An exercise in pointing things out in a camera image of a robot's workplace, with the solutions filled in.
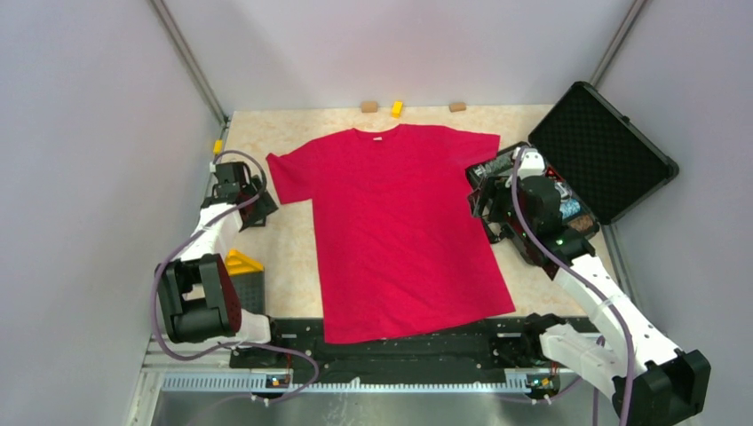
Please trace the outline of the red t-shirt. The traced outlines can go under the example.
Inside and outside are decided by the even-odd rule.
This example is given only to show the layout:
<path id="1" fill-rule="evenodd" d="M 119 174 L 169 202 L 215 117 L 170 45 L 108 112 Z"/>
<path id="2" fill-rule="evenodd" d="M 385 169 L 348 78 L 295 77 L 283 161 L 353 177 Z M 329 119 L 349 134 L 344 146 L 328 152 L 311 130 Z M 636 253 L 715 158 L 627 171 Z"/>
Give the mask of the red t-shirt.
<path id="1" fill-rule="evenodd" d="M 309 201 L 330 344 L 421 335 L 515 305 L 465 171 L 495 134 L 441 125 L 343 130 L 266 158 L 283 204 Z"/>

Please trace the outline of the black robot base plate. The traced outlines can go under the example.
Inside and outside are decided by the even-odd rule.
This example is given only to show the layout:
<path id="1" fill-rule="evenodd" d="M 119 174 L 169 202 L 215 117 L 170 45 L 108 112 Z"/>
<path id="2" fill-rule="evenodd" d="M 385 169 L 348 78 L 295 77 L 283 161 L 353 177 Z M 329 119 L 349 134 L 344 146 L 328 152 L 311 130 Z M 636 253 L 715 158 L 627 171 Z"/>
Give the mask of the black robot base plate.
<path id="1" fill-rule="evenodd" d="M 566 369 L 534 353 L 523 336 L 523 317 L 492 318 L 439 332 L 355 344 L 324 341 L 322 319 L 278 319 L 272 343 L 279 354 L 240 349 L 236 369 L 280 369 L 294 383 L 366 385 L 456 385 L 507 383 L 518 371 L 534 376 Z"/>

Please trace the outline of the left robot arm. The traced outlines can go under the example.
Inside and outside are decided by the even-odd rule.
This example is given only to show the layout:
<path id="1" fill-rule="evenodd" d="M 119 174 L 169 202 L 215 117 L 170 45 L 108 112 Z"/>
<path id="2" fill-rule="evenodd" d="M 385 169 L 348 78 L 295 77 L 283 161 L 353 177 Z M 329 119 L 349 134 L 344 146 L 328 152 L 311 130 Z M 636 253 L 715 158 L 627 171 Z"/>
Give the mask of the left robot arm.
<path id="1" fill-rule="evenodd" d="M 195 230 L 199 236 L 181 249 L 158 273 L 156 294 L 162 321 L 173 343 L 203 343 L 239 336 L 251 356 L 273 367 L 284 356 L 284 342 L 273 335 L 272 320 L 242 307 L 231 280 L 232 243 L 240 232 L 266 225 L 278 206 L 266 192 L 265 180 L 243 162 L 214 167 L 217 182 L 202 202 Z"/>

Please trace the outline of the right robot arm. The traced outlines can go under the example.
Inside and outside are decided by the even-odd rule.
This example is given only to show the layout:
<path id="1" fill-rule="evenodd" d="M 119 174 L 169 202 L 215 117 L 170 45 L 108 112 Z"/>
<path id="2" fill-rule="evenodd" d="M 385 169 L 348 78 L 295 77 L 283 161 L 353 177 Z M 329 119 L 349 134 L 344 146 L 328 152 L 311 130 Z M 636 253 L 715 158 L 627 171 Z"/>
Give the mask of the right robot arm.
<path id="1" fill-rule="evenodd" d="M 507 170 L 488 175 L 470 168 L 466 176 L 472 214 L 500 225 L 502 237 L 573 297 L 601 334 L 593 341 L 557 315 L 532 314 L 520 342 L 523 359 L 570 368 L 610 399 L 624 425 L 675 425 L 699 414 L 708 359 L 661 333 L 614 282 L 590 242 L 598 225 L 575 228 L 592 218 L 580 194 L 551 171 L 513 178 Z"/>

